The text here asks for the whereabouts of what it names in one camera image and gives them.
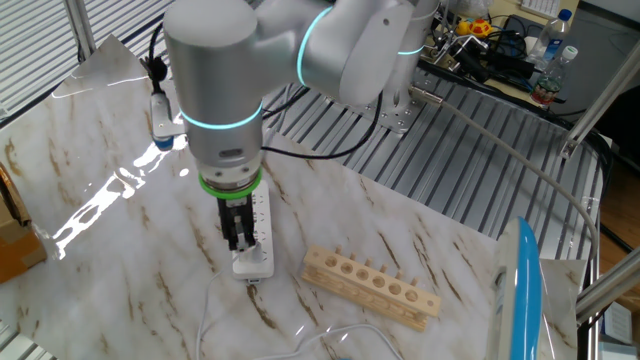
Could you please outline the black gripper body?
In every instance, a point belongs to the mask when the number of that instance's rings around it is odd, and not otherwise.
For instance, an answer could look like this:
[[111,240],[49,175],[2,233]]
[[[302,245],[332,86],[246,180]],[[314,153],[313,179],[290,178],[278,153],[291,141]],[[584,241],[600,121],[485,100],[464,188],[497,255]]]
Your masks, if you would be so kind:
[[223,238],[228,242],[230,250],[237,250],[235,223],[241,221],[244,226],[247,249],[256,245],[254,236],[255,220],[252,195],[235,200],[218,200],[219,218]]

